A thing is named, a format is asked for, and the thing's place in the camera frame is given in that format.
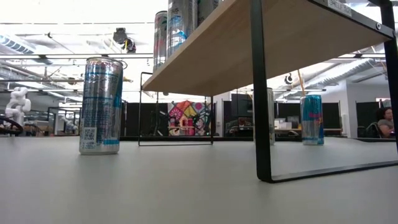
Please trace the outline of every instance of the colorful painting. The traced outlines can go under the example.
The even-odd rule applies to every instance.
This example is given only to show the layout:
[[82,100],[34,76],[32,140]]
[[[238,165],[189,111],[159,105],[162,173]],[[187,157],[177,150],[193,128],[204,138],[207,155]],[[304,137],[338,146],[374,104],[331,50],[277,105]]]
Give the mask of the colorful painting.
[[210,135],[210,103],[183,101],[167,105],[169,136]]

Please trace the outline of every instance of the silver energy drink can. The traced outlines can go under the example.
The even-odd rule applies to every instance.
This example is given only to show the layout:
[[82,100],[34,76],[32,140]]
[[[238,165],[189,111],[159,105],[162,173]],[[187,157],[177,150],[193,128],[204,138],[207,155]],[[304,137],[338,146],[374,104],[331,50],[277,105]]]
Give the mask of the silver energy drink can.
[[215,10],[220,0],[198,0],[198,26]]
[[[268,95],[268,123],[269,123],[269,144],[273,146],[275,144],[275,126],[274,126],[274,92],[271,88],[267,89]],[[253,94],[253,127],[255,122],[254,113],[254,94]],[[256,129],[253,128],[253,139],[256,141]]]
[[167,20],[167,58],[169,58],[198,26],[197,0],[169,0]]
[[304,145],[323,145],[323,115],[320,95],[300,99],[302,139]]
[[81,154],[119,151],[123,65],[105,57],[88,58],[80,123]]
[[167,11],[155,16],[154,72],[166,61]]

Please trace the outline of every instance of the woman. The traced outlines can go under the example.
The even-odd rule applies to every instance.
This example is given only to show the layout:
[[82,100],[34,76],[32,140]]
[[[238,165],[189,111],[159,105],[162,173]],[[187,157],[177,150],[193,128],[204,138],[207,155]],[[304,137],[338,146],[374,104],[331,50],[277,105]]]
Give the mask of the woman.
[[391,133],[394,132],[394,123],[392,122],[392,110],[391,108],[380,108],[377,113],[377,125],[384,138],[391,137]]

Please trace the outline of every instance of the white table surface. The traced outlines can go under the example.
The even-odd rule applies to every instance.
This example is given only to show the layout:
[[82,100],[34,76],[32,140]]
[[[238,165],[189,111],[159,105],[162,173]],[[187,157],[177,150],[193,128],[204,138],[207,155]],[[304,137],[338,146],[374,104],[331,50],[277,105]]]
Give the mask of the white table surface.
[[[276,143],[278,174],[397,159],[395,143],[301,146]],[[0,138],[0,223],[397,223],[398,167],[282,184],[255,168],[251,142],[80,156],[78,138]]]

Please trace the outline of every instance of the shelf underside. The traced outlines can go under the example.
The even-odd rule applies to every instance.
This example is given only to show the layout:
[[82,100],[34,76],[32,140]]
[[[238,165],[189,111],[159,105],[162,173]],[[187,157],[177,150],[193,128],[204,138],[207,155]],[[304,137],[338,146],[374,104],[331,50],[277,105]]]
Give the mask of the shelf underside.
[[[252,84],[250,2],[221,4],[143,90],[213,96]],[[354,11],[357,22],[332,12],[323,0],[262,4],[267,78],[385,42],[393,32],[374,30],[376,22]]]

